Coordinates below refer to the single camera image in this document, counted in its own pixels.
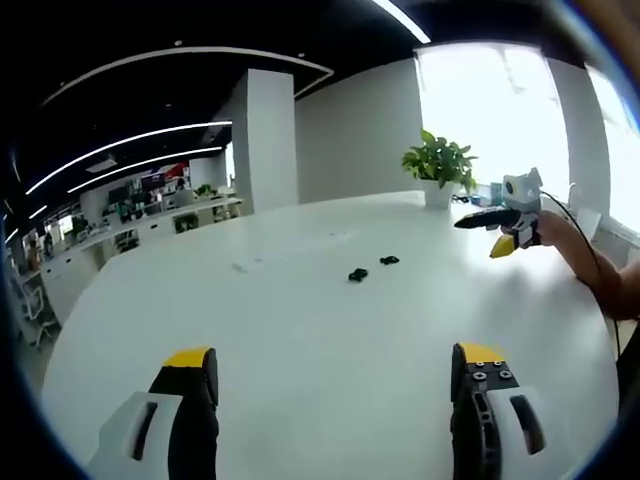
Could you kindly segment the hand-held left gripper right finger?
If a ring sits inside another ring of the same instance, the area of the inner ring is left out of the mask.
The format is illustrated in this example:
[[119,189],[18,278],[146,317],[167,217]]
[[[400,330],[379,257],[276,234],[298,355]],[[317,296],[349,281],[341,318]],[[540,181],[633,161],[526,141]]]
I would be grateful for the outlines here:
[[450,398],[455,479],[556,477],[556,440],[540,396],[518,383],[503,356],[454,344]]

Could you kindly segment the person's right hand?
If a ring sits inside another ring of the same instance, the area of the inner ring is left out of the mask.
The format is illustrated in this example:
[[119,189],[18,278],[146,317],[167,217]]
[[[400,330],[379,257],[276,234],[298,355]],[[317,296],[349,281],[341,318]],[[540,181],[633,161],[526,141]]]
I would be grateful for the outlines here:
[[540,243],[558,249],[572,246],[581,239],[579,232],[562,216],[542,210],[538,216],[537,231]]

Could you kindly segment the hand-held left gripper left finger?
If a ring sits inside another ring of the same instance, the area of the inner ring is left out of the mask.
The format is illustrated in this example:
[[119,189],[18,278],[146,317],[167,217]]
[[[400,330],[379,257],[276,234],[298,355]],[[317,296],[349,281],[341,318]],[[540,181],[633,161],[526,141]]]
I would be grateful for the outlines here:
[[88,464],[93,479],[214,479],[218,369],[211,347],[174,353],[146,391],[105,421]]

